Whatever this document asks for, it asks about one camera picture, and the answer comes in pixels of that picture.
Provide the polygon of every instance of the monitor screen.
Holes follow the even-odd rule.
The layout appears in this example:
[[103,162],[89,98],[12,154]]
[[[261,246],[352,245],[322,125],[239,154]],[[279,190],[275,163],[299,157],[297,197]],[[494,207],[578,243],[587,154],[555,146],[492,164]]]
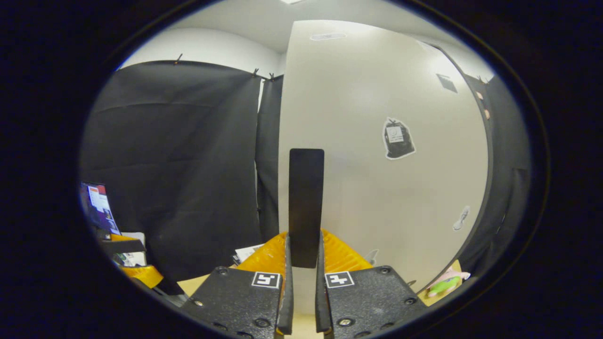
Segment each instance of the monitor screen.
[[113,219],[104,185],[82,182],[80,185],[80,202],[90,223],[113,234],[121,234]]

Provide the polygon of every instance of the screw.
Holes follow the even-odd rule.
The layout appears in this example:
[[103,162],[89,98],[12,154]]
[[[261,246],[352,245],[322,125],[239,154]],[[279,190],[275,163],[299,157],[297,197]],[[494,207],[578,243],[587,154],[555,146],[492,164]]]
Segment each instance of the screw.
[[337,322],[341,327],[347,327],[350,326],[354,323],[354,321],[352,319],[348,319],[348,318],[343,318],[340,321]]
[[354,338],[360,338],[360,337],[364,337],[365,335],[369,335],[369,334],[371,334],[371,332],[368,332],[368,331],[360,332],[360,333],[357,333],[357,334],[354,336]]
[[270,326],[270,322],[268,320],[262,319],[262,318],[256,319],[255,324],[257,327],[261,327],[261,328],[266,328],[266,327]]
[[253,339],[253,336],[251,334],[249,334],[249,333],[237,332],[236,334],[242,336],[243,338]]
[[218,323],[212,323],[212,325],[216,326],[219,329],[222,329],[224,331],[228,331],[228,328],[226,328],[226,326],[222,325],[222,324],[218,324]]

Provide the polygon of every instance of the black rectangular object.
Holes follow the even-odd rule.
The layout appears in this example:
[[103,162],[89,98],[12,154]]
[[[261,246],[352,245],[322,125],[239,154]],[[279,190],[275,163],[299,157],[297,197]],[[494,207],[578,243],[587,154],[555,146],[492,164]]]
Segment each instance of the black rectangular object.
[[324,150],[289,151],[289,236],[291,263],[315,268],[323,210]]
[[293,331],[293,271],[291,269],[291,239],[285,238],[285,277],[283,277],[283,297],[279,304],[276,327],[282,334]]
[[349,277],[353,285],[327,288],[333,335],[337,339],[379,332],[414,319],[426,309],[390,266],[350,271]]
[[259,287],[252,285],[256,274],[217,267],[180,309],[231,334],[278,338],[276,321],[282,277],[276,288]]
[[144,252],[145,247],[142,242],[136,240],[126,241],[101,241],[101,247],[109,256],[113,256],[115,253],[133,253],[133,252]]
[[324,238],[322,232],[320,232],[320,241],[318,243],[314,314],[316,318],[316,332],[327,332],[332,324],[331,314],[329,312],[329,301],[327,300],[327,290],[324,284]]

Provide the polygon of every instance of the black bracket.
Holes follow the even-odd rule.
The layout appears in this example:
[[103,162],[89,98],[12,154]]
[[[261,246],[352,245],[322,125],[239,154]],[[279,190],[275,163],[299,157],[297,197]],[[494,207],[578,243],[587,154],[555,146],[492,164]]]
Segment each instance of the black bracket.
[[316,294],[314,295],[314,314],[316,317],[316,333],[329,332],[332,328],[327,286],[324,283],[324,239],[320,232],[318,242],[318,261],[316,264]]
[[[328,335],[334,339],[358,338],[400,326],[427,308],[390,266],[324,274],[321,278],[329,303],[327,319],[333,329]],[[327,320],[317,314],[317,329],[324,329],[319,320]]]
[[276,318],[276,328],[282,334],[293,331],[293,272],[291,268],[291,246],[289,234],[285,238],[285,277],[283,277],[283,297]]
[[174,66],[178,64],[178,62],[180,61],[180,58],[182,58],[182,53],[180,53],[180,56],[178,57],[178,59],[176,59],[176,61],[174,61]]
[[282,338],[276,332],[282,280],[280,274],[220,266],[180,309],[244,338]]
[[142,242],[138,239],[126,241],[101,240],[100,244],[101,248],[109,256],[113,256],[116,253],[133,253],[145,251],[145,247],[142,245]]

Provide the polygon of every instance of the black fabric backdrop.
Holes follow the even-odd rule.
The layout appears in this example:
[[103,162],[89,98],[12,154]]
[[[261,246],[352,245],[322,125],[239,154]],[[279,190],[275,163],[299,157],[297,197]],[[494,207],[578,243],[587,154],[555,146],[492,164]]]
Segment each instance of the black fabric backdrop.
[[175,281],[231,265],[259,244],[254,178],[260,78],[198,62],[115,72],[81,145],[81,179],[106,184],[121,231]]
[[266,80],[257,114],[257,206],[262,238],[279,233],[279,126],[283,76]]
[[500,77],[487,84],[464,75],[482,94],[481,109],[490,112],[485,127],[492,135],[493,173],[488,202],[472,237],[459,256],[463,270],[484,274],[512,240],[527,204],[531,173],[529,137],[522,113]]

